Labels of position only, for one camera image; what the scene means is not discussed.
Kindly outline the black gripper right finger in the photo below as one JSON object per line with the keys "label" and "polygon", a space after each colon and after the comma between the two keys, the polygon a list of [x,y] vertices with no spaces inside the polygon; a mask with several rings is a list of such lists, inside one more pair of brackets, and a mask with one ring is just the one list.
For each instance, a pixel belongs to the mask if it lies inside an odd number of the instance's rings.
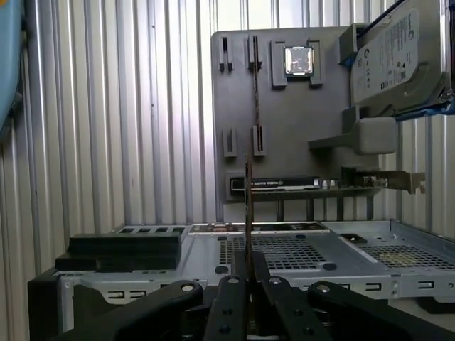
{"label": "black gripper right finger", "polygon": [[328,281],[306,291],[272,276],[264,254],[252,253],[252,272],[288,340],[453,340],[454,333]]}

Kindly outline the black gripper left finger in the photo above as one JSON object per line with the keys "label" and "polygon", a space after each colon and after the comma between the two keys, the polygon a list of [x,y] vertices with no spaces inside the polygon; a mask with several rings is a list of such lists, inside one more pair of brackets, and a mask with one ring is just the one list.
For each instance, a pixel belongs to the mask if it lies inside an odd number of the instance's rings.
{"label": "black gripper left finger", "polygon": [[217,286],[181,280],[57,336],[57,340],[245,340],[247,268],[234,253],[235,272]]}

